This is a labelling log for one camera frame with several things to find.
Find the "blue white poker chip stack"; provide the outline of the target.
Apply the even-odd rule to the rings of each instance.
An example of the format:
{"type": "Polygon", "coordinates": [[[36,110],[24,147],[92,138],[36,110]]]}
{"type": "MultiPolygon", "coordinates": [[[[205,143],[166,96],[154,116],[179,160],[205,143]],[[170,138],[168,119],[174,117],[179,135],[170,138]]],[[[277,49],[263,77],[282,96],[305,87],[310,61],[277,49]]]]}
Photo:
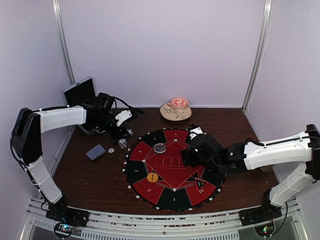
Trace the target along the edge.
{"type": "Polygon", "coordinates": [[[127,140],[125,138],[119,139],[118,145],[121,149],[126,149],[128,147],[127,140]]]}

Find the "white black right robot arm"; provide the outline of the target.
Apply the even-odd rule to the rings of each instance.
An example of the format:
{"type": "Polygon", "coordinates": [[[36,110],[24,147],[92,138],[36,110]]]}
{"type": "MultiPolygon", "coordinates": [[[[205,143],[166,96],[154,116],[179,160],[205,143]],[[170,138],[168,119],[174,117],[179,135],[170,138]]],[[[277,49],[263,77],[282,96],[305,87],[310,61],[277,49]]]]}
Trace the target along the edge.
{"type": "Polygon", "coordinates": [[[285,202],[308,183],[320,179],[320,131],[309,124],[296,135],[271,140],[234,143],[224,148],[218,141],[195,124],[188,128],[189,147],[181,151],[185,166],[201,165],[224,175],[245,173],[261,167],[298,162],[298,167],[277,186],[263,195],[256,210],[259,220],[268,220],[285,202]]]}

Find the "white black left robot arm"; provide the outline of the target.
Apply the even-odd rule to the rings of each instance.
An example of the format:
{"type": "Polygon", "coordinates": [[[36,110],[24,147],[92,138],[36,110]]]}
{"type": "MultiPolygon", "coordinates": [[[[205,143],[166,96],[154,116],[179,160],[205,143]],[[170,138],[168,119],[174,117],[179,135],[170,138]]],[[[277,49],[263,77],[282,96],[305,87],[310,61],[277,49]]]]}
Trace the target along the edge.
{"type": "Polygon", "coordinates": [[[125,123],[142,113],[124,100],[103,92],[74,93],[66,95],[65,100],[66,104],[60,106],[21,108],[10,135],[13,157],[43,197],[55,204],[51,211],[61,222],[69,221],[72,211],[59,202],[63,192],[48,170],[45,151],[49,149],[49,138],[54,132],[84,126],[89,134],[108,132],[117,142],[132,135],[125,123]]]}

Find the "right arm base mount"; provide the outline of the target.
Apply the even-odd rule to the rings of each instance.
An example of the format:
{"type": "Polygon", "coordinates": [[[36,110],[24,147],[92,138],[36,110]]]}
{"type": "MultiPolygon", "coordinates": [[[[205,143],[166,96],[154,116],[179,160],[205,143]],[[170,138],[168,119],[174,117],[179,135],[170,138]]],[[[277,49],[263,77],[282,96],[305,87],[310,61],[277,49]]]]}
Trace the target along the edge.
{"type": "Polygon", "coordinates": [[[241,210],[239,212],[239,219],[242,226],[271,221],[282,216],[282,208],[271,204],[270,192],[271,189],[263,194],[261,206],[241,210]]]}

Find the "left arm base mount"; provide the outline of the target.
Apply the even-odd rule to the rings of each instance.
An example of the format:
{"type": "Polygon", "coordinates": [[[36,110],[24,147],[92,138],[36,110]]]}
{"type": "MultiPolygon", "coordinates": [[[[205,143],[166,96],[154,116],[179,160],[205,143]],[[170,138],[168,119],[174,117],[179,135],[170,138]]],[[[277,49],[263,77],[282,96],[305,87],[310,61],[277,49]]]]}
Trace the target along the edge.
{"type": "Polygon", "coordinates": [[[90,213],[86,210],[71,208],[67,198],[63,195],[56,202],[48,202],[48,210],[45,215],[48,219],[66,223],[73,227],[86,227],[90,213]]]}

